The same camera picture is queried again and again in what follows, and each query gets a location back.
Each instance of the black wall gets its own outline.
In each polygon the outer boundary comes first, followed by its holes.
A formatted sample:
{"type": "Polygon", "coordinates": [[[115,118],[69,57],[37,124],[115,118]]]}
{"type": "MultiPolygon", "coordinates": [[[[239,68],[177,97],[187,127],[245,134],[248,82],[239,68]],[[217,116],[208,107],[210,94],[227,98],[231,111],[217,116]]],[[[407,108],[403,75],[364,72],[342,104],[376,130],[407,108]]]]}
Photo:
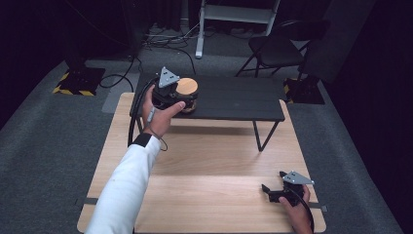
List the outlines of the black wall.
{"type": "Polygon", "coordinates": [[[0,129],[38,82],[61,60],[49,31],[30,4],[2,3],[0,8],[0,129]]]}
{"type": "Polygon", "coordinates": [[[324,84],[405,233],[413,233],[412,6],[377,1],[337,79],[324,84]]]}

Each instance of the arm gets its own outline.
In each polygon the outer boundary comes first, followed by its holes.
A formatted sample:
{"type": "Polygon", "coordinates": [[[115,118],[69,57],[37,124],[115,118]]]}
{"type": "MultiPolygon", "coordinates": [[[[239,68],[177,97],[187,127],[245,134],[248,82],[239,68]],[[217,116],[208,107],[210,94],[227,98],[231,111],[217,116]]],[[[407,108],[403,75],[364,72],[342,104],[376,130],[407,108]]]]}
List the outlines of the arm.
{"type": "Polygon", "coordinates": [[[161,143],[154,136],[162,137],[168,130],[170,118],[182,110],[179,102],[168,109],[156,110],[151,123],[146,123],[152,109],[152,86],[145,96],[142,118],[143,133],[128,148],[112,176],[103,188],[94,214],[85,233],[132,233],[137,214],[148,186],[161,143]]]}

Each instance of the white shelf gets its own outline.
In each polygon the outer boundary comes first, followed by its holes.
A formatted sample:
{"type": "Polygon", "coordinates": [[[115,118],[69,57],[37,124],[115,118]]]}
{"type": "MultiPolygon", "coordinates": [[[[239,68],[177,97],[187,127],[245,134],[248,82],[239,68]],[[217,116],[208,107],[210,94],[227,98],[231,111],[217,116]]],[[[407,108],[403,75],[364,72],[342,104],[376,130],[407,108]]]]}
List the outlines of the white shelf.
{"type": "Polygon", "coordinates": [[[216,5],[206,5],[205,11],[205,19],[208,20],[244,21],[266,24],[269,23],[273,13],[271,9],[251,9],[216,5]]]}
{"type": "Polygon", "coordinates": [[[200,11],[200,33],[198,35],[197,51],[195,53],[195,58],[200,59],[203,56],[205,20],[227,20],[265,23],[267,24],[267,30],[265,34],[268,35],[270,34],[271,29],[273,27],[279,3],[280,0],[275,0],[273,9],[255,9],[208,5],[206,4],[206,0],[203,0],[200,11]]]}

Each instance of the wooden disc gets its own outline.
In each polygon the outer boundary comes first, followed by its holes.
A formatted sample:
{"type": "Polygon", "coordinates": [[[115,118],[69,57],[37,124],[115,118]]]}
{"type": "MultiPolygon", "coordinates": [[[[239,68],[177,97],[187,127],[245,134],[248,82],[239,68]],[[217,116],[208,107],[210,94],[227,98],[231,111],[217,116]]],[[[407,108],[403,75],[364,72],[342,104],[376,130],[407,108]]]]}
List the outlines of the wooden disc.
{"type": "Polygon", "coordinates": [[[198,90],[198,83],[191,78],[181,78],[176,91],[182,95],[191,95],[198,90]]]}

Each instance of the black table leg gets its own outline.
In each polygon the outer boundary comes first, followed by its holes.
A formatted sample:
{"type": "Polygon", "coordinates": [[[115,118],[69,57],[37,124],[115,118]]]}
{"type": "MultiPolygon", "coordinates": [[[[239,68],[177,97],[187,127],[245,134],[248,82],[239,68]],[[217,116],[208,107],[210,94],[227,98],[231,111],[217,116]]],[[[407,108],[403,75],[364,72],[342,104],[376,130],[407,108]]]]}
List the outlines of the black table leg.
{"type": "Polygon", "coordinates": [[[262,152],[264,150],[265,146],[267,145],[268,141],[270,140],[271,136],[273,135],[274,131],[276,130],[277,125],[279,124],[279,122],[280,121],[277,121],[276,123],[274,123],[274,126],[271,129],[270,133],[268,134],[267,138],[265,139],[264,144],[261,145],[261,141],[259,139],[259,134],[258,134],[257,124],[254,120],[252,121],[252,124],[254,125],[255,137],[257,139],[258,150],[260,152],[262,152]]]}

